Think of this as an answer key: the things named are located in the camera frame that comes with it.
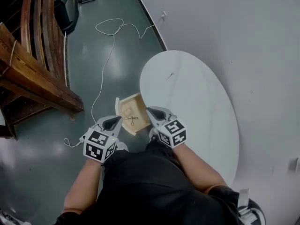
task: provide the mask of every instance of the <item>round tabletop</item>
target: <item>round tabletop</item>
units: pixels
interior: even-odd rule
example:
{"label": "round tabletop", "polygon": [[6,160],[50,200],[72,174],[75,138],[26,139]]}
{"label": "round tabletop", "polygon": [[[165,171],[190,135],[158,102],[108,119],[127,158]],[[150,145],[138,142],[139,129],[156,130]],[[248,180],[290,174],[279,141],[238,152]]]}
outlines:
{"label": "round tabletop", "polygon": [[238,126],[211,69],[187,52],[161,52],[143,68],[140,90],[147,107],[168,108],[185,122],[186,145],[231,186],[239,160]]}

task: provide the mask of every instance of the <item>dark green floor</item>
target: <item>dark green floor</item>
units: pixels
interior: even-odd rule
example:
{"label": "dark green floor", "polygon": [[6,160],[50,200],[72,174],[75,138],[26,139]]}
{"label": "dark green floor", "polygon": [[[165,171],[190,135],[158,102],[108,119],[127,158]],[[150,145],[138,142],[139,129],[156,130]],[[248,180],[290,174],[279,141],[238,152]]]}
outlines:
{"label": "dark green floor", "polygon": [[[18,141],[0,139],[0,208],[15,212],[32,225],[55,222],[85,161],[82,145],[69,148],[63,138],[76,144],[93,125],[91,105],[113,45],[113,38],[98,33],[95,25],[110,18],[123,18],[142,32],[150,25],[137,0],[96,0],[80,6],[79,12],[76,29],[68,37],[68,67],[71,89],[83,99],[85,111],[71,121],[52,109],[17,126]],[[114,21],[101,29],[113,33],[118,27],[119,22]],[[144,64],[161,51],[152,29],[139,40],[134,27],[122,28],[105,67],[102,95],[94,107],[96,119],[115,114],[116,97],[139,92]],[[122,130],[120,139],[136,152],[144,149],[148,133],[144,130],[134,137]]]}

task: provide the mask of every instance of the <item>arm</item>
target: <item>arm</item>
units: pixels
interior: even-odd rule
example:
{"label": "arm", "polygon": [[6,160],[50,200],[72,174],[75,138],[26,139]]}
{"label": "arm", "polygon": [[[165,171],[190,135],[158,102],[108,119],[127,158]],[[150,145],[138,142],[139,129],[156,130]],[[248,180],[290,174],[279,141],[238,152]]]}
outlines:
{"label": "arm", "polygon": [[88,159],[68,192],[63,212],[81,214],[97,199],[101,163]]}
{"label": "arm", "polygon": [[173,149],[187,178],[194,187],[207,193],[216,186],[227,186],[221,175],[199,158],[187,145],[182,144]]}

